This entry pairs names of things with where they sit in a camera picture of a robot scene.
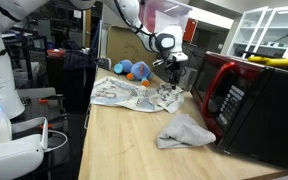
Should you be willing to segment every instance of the cardboard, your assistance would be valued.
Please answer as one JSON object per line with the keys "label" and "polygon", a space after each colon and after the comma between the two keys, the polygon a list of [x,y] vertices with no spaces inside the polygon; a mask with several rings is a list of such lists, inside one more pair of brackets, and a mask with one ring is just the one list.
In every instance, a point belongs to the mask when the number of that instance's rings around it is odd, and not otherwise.
{"label": "cardboard", "polygon": [[112,66],[124,59],[133,63],[144,61],[153,71],[157,53],[147,51],[132,30],[111,26],[108,29],[107,58],[111,59]]}

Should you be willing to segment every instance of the blue stuffed toy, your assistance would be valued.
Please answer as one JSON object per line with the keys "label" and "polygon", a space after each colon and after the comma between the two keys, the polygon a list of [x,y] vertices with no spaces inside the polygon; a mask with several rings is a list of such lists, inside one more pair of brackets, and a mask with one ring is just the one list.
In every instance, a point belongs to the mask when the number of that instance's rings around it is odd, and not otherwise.
{"label": "blue stuffed toy", "polygon": [[141,81],[145,87],[149,86],[149,79],[153,78],[150,67],[143,61],[133,64],[129,60],[122,60],[114,66],[114,72],[116,74],[126,74],[128,80]]}

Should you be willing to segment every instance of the gray cloth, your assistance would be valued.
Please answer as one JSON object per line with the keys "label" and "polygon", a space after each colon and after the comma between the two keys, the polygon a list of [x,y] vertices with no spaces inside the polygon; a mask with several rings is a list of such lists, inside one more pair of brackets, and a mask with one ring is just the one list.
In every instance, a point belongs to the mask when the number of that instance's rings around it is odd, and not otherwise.
{"label": "gray cloth", "polygon": [[188,114],[181,114],[163,128],[157,137],[157,147],[159,149],[195,147],[215,140],[213,133],[200,127]]}

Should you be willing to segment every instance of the white cabinet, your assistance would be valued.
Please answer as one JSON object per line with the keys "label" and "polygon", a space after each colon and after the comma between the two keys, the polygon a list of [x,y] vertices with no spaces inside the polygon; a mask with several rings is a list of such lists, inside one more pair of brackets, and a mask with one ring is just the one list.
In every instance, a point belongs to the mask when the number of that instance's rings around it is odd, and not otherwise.
{"label": "white cabinet", "polygon": [[244,12],[227,55],[245,58],[245,51],[288,57],[288,7]]}

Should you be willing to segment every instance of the microwave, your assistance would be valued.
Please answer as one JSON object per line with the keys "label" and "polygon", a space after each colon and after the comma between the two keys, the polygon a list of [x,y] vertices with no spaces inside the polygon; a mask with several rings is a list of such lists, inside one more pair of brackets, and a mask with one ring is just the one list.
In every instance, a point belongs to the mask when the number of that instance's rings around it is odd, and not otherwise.
{"label": "microwave", "polygon": [[215,144],[288,168],[288,71],[207,52],[191,90]]}

